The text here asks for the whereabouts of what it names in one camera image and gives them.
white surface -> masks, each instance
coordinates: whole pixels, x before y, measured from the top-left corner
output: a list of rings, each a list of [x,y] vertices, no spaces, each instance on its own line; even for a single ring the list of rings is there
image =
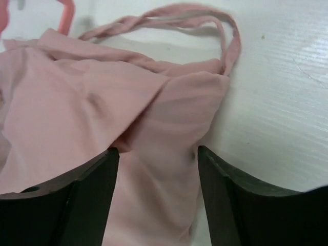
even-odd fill
[[[71,36],[173,2],[76,0]],[[229,163],[275,185],[304,191],[328,184],[328,1],[198,2],[230,12],[243,45],[230,91],[204,142]],[[61,9],[54,0],[26,0],[18,11],[12,0],[3,38],[38,38],[57,27]],[[103,44],[177,63],[218,57],[214,32],[197,34],[142,29]],[[200,220],[195,245],[210,245],[203,211]]]

pink cloth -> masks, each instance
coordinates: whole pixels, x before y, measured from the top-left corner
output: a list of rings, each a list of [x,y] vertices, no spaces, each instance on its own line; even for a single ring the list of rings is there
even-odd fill
[[[234,28],[227,50],[221,15]],[[221,60],[178,65],[86,41],[136,26],[207,22],[222,33]],[[40,39],[6,41],[0,159],[8,157],[0,193],[20,192],[117,146],[118,179],[103,245],[188,245],[199,192],[197,142],[229,87],[240,52],[235,22],[213,8],[174,4],[123,17],[80,39],[49,29]]]

pink hanger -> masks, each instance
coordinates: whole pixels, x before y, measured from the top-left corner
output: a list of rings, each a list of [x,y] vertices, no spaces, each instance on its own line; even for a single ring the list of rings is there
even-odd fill
[[[61,15],[58,32],[63,35],[68,35],[75,13],[75,4],[73,0],[57,0],[64,5],[64,11]],[[0,37],[9,22],[8,13],[9,0],[0,0]]]

fabric strap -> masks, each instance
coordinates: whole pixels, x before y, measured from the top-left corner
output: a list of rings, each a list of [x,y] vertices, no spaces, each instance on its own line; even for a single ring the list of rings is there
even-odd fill
[[[226,36],[220,19],[228,22],[233,28],[233,39],[226,49]],[[241,50],[240,34],[237,24],[231,15],[199,4],[172,4],[151,10],[142,16],[125,16],[110,24],[106,24],[82,34],[79,39],[103,38],[126,33],[136,27],[153,27],[169,25],[179,28],[197,28],[205,23],[214,22],[221,39],[220,74],[228,76]]]

pink garment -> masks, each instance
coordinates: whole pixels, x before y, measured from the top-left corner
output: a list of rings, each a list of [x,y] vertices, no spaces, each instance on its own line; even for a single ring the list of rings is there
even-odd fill
[[[234,28],[227,50],[222,15]],[[221,32],[221,60],[178,65],[86,41],[136,26],[207,22]],[[240,52],[235,22],[213,8],[174,4],[123,17],[80,39],[49,29],[40,39],[6,42],[0,153],[4,159],[8,148],[9,154],[0,193],[20,192],[117,146],[118,179],[103,245],[188,245],[199,192],[197,142],[229,87]]]

